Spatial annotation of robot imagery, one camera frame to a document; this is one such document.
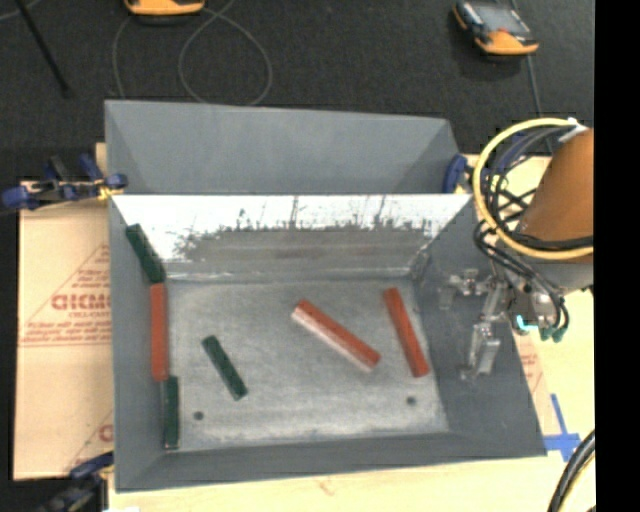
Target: black floor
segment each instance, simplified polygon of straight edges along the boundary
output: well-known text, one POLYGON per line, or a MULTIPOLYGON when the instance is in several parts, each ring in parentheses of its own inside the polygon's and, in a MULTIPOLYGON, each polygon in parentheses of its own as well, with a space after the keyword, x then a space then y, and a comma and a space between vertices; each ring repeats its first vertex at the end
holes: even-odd
MULTIPOLYGON (((103 140, 103 101, 123 96, 443 117, 468 153, 539 115, 595 126, 595 0, 519 1, 541 41, 530 67, 480 56, 454 23, 452 0, 236 0, 186 49, 210 13, 149 27, 122 0, 23 1, 74 97, 62 97, 15 1, 0 0, 0 189, 39 175, 51 154, 74 161, 103 140)), ((28 510, 62 485, 9 482, 15 221, 0 217, 0 511, 28 510)))

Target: green block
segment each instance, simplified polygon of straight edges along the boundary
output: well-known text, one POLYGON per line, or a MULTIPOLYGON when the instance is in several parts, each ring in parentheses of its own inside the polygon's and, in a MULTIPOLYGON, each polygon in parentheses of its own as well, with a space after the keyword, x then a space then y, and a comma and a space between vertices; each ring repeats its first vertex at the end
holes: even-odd
POLYGON ((209 336, 202 340, 202 346, 233 398, 240 400, 243 396, 246 396, 249 391, 218 339, 215 336, 209 336))
POLYGON ((178 378, 173 375, 162 382, 162 416, 164 447, 177 450, 180 447, 180 388, 178 378))
POLYGON ((167 274, 162 265, 160 257, 153 249, 147 236, 144 234, 140 224, 133 224, 127 226, 126 229, 127 239, 133 247, 142 269, 152 283, 162 283, 167 277, 167 274))

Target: red rectangular block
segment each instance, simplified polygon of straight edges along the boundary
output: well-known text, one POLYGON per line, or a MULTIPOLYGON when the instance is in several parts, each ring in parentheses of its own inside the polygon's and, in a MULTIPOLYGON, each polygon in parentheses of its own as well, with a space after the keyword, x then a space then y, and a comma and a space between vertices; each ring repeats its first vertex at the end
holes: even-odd
POLYGON ((298 303, 291 317, 363 370, 372 370, 380 361, 378 352, 306 300, 298 303))
POLYGON ((391 320, 398 333, 404 355, 407 358, 411 373, 414 377, 422 377, 429 373, 429 364, 424 357, 418 338, 411 325, 409 315, 404 306, 402 296, 397 288, 388 288, 383 292, 384 302, 387 305, 391 320))
POLYGON ((156 382, 169 378, 167 289, 164 283, 149 287, 151 298, 151 375, 156 382))

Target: blue tape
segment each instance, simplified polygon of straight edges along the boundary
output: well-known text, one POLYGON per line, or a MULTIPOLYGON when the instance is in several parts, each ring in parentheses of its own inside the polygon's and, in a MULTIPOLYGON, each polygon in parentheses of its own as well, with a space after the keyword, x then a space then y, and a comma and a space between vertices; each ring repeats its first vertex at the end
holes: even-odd
POLYGON ((551 393, 551 402, 553 403, 553 409, 556 412, 556 417, 560 424, 561 433, 544 436, 544 446, 547 451, 559 450, 562 455, 562 460, 567 462, 571 458, 571 455, 573 455, 575 449, 581 443, 582 439, 577 433, 567 432, 567 426, 564 422, 562 411, 560 410, 560 403, 558 402, 558 397, 554 393, 551 393))

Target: orange device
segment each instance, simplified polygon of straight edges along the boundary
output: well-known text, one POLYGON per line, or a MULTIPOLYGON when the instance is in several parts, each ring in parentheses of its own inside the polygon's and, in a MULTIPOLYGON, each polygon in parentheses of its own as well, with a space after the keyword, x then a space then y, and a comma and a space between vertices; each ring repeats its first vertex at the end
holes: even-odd
POLYGON ((459 0, 453 14, 473 43, 490 57, 522 57, 539 43, 516 11, 492 2, 459 0))
POLYGON ((158 19, 196 14, 205 0, 124 0, 125 7, 141 19, 158 19))

